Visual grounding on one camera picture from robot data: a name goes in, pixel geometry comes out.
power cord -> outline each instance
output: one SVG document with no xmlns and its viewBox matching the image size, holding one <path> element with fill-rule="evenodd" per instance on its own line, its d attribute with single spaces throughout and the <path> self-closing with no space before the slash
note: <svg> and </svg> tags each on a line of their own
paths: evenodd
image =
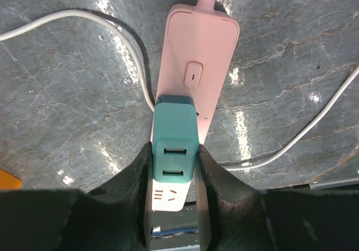
<svg viewBox="0 0 359 251">
<path fill-rule="evenodd" d="M 70 17 L 70 16 L 77 16 L 86 18 L 92 21 L 95 21 L 103 26 L 105 26 L 110 31 L 114 32 L 115 35 L 117 35 L 121 41 L 126 45 L 131 57 L 134 59 L 135 66 L 137 68 L 137 71 L 139 73 L 140 78 L 140 85 L 143 91 L 143 94 L 145 96 L 145 100 L 148 104 L 148 106 L 151 108 L 152 111 L 154 111 L 154 104 L 152 103 L 152 100 L 150 98 L 148 89 L 146 87 L 145 82 L 145 76 L 144 71 L 142 69 L 141 61 L 136 53 L 134 47 L 132 46 L 131 42 L 126 38 L 126 36 L 118 30 L 117 27 L 115 27 L 113 24 L 108 22 L 107 20 L 94 15 L 90 12 L 85 11 L 79 11 L 79 10 L 65 10 L 65 11 L 59 11 L 55 12 L 49 15 L 46 15 L 42 18 L 39 18 L 27 25 L 24 25 L 20 28 L 11 30 L 9 32 L 0 34 L 0 42 L 3 40 L 11 39 L 15 36 L 19 36 L 23 33 L 26 33 L 32 29 L 38 28 L 39 26 L 46 24 L 47 22 L 51 22 L 60 18 Z M 309 130 L 311 130 L 332 108 L 334 103 L 338 100 L 338 98 L 342 95 L 342 93 L 347 89 L 349 84 L 356 78 L 356 76 L 359 74 L 359 67 L 357 67 L 353 73 L 350 74 L 350 76 L 345 80 L 345 82 L 342 84 L 342 86 L 335 92 L 333 97 L 330 99 L 328 104 L 324 107 L 324 109 L 311 121 L 297 136 L 294 137 L 285 147 L 283 147 L 278 153 L 267 159 L 266 161 L 260 162 L 258 164 L 244 166 L 244 165 L 224 165 L 223 167 L 227 169 L 228 171 L 242 171 L 242 170 L 249 170 L 252 168 L 259 168 L 265 165 L 268 165 L 269 163 L 273 162 L 280 156 L 282 156 L 287 150 L 289 150 L 293 145 L 295 145 L 296 142 L 298 142 L 305 134 L 308 133 Z"/>
<path fill-rule="evenodd" d="M 260 162 L 258 164 L 243 166 L 243 165 L 225 165 L 223 166 L 228 171 L 242 171 L 249 170 L 251 168 L 259 168 L 265 166 L 280 156 L 282 156 L 286 151 L 288 151 L 297 141 L 299 141 L 305 134 L 308 133 L 325 115 L 328 113 L 330 108 L 334 105 L 334 103 L 338 100 L 338 98 L 343 94 L 343 92 L 347 89 L 349 84 L 355 79 L 355 77 L 359 74 L 359 66 L 354 70 L 353 73 L 350 74 L 349 77 L 345 80 L 342 86 L 335 92 L 333 97 L 330 99 L 328 104 L 324 107 L 324 109 L 311 121 L 297 136 L 294 137 L 285 147 L 283 147 L 278 153 L 268 158 L 266 161 Z"/>
<path fill-rule="evenodd" d="M 136 50 L 132 46 L 131 42 L 126 38 L 126 36 L 121 31 L 118 30 L 117 27 L 115 27 L 109 21 L 107 21 L 97 15 L 94 15 L 93 13 L 86 12 L 86 11 L 79 11 L 79 10 L 58 11 L 58 12 L 46 15 L 44 17 L 41 17 L 27 25 L 20 27 L 20 28 L 17 28 L 17 29 L 14 29 L 9 32 L 1 34 L 0 42 L 3 40 L 11 39 L 15 36 L 24 34 L 28 31 L 38 28 L 39 26 L 44 25 L 48 22 L 51 22 L 51 21 L 54 21 L 54 20 L 57 20 L 60 18 L 71 17 L 71 16 L 82 17 L 82 18 L 86 18 L 86 19 L 95 21 L 95 22 L 103 25 L 105 28 L 109 29 L 110 31 L 114 32 L 115 35 L 121 39 L 121 41 L 126 45 L 131 57 L 134 59 L 135 66 L 139 73 L 140 85 L 141 85 L 142 91 L 144 93 L 145 100 L 146 100 L 148 106 L 154 112 L 155 107 L 154 107 L 154 104 L 152 103 L 152 100 L 148 93 L 145 76 L 144 76 L 144 71 L 142 69 L 141 61 L 140 61 L 139 55 L 136 53 Z"/>
</svg>

gray marble countertop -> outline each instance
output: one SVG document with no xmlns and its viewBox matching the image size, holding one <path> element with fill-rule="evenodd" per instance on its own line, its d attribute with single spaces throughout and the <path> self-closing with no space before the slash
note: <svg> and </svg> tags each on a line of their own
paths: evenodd
<svg viewBox="0 0 359 251">
<path fill-rule="evenodd" d="M 241 35 L 205 146 L 220 163 L 260 161 L 298 134 L 359 65 L 359 0 L 218 0 Z M 1 32 L 69 8 L 98 11 L 142 53 L 157 88 L 165 21 L 196 0 L 0 0 Z M 66 18 L 0 43 L 0 168 L 24 188 L 88 191 L 149 140 L 153 114 L 124 44 Z M 359 79 L 305 137 L 262 168 L 255 188 L 359 176 Z M 191 188 L 187 200 L 194 200 Z"/>
</svg>

